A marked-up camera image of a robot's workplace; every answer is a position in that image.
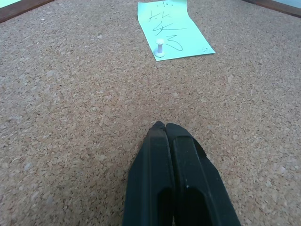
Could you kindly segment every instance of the black marker writing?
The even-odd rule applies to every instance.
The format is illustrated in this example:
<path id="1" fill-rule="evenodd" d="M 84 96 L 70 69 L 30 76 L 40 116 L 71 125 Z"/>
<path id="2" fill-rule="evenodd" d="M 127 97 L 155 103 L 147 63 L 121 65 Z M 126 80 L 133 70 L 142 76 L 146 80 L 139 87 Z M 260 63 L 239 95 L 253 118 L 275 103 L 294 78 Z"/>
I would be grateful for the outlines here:
<path id="1" fill-rule="evenodd" d="M 174 48 L 174 49 L 176 49 L 176 50 L 178 50 L 178 51 L 182 51 L 182 50 L 183 50 L 183 47 L 181 46 L 181 44 L 178 43 L 177 41 L 171 40 L 171 39 L 173 39 L 173 38 L 176 37 L 176 36 L 177 36 L 177 35 L 167 35 L 166 37 L 170 37 L 169 39 L 167 39 L 167 41 L 173 41 L 173 42 L 177 43 L 177 44 L 179 45 L 179 48 L 173 47 L 172 45 L 169 45 L 169 44 L 166 44 L 166 45 L 167 45 L 167 46 L 170 46 L 170 47 L 172 47 L 172 48 Z"/>
<path id="2" fill-rule="evenodd" d="M 161 18 L 164 18 L 164 17 L 166 17 L 166 16 L 168 16 L 169 14 L 167 14 L 167 15 L 165 15 L 164 16 L 164 12 L 162 12 L 162 17 Z"/>
<path id="3" fill-rule="evenodd" d="M 159 33 L 158 34 L 160 34 L 163 30 L 183 30 L 183 29 L 186 29 L 186 28 L 166 28 L 166 27 L 168 27 L 168 26 L 170 26 L 170 25 L 172 25 L 172 24 L 174 24 L 174 23 L 171 23 L 171 24 L 169 24 L 169 25 L 166 25 L 166 26 L 162 26 L 161 25 L 162 24 L 162 21 L 159 23 L 159 25 L 157 26 L 157 27 L 155 27 L 152 31 L 153 32 L 155 32 L 155 31 L 159 31 Z"/>
<path id="4" fill-rule="evenodd" d="M 158 13 L 158 14 L 156 14 L 156 15 L 154 15 L 154 16 L 152 16 L 151 14 L 152 14 L 152 11 L 150 11 L 150 20 L 149 20 L 149 21 L 151 21 L 151 19 L 152 19 L 153 17 L 158 16 L 160 13 Z"/>

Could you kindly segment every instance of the push pin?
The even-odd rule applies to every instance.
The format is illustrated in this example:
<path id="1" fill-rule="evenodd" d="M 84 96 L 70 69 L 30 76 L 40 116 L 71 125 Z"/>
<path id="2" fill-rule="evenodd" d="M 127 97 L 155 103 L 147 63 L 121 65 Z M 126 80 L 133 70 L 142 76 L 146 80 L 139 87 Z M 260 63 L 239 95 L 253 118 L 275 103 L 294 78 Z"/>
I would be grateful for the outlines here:
<path id="1" fill-rule="evenodd" d="M 163 39 L 157 39 L 156 43 L 158 44 L 158 48 L 155 50 L 155 56 L 156 57 L 164 57 L 164 51 L 163 51 L 163 44 L 164 40 Z"/>

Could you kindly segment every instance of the cork board frame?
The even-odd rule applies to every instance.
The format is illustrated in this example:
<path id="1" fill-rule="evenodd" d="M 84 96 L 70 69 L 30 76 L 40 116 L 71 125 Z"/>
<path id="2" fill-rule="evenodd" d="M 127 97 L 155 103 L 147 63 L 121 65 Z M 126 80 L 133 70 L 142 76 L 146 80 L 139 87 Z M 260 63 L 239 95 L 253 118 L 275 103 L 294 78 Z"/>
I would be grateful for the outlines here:
<path id="1" fill-rule="evenodd" d="M 301 8 L 296 8 L 272 0 L 244 0 L 244 1 L 301 18 Z"/>
<path id="2" fill-rule="evenodd" d="M 0 8 L 0 23 L 26 13 L 34 8 L 45 5 L 54 0 L 21 0 Z"/>

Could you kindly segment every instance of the paper note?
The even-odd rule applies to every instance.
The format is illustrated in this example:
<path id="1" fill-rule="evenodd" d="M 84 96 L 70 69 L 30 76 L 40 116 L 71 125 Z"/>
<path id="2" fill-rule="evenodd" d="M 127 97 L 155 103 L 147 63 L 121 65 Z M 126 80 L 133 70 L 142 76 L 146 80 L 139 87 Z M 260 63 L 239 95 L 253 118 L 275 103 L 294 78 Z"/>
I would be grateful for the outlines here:
<path id="1" fill-rule="evenodd" d="M 11 5 L 17 1 L 21 1 L 21 0 L 0 0 L 0 8 Z"/>
<path id="2" fill-rule="evenodd" d="M 188 16 L 186 0 L 139 2 L 138 21 L 153 54 L 156 40 L 164 40 L 165 54 L 154 54 L 157 61 L 215 53 Z"/>

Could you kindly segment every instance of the cork board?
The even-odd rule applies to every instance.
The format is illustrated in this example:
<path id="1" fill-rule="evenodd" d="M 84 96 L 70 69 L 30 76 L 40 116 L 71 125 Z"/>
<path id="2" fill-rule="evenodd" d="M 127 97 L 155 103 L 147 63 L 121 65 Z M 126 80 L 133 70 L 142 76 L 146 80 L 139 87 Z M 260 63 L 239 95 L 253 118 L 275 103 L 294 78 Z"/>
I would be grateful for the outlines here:
<path id="1" fill-rule="evenodd" d="M 53 0 L 22 0 L 0 8 L 0 23 L 45 5 Z"/>
<path id="2" fill-rule="evenodd" d="M 242 226 L 300 225 L 301 20 L 189 0 L 216 54 L 157 62 L 136 7 L 55 0 L 0 24 L 0 225 L 122 225 L 157 120 L 203 146 Z"/>

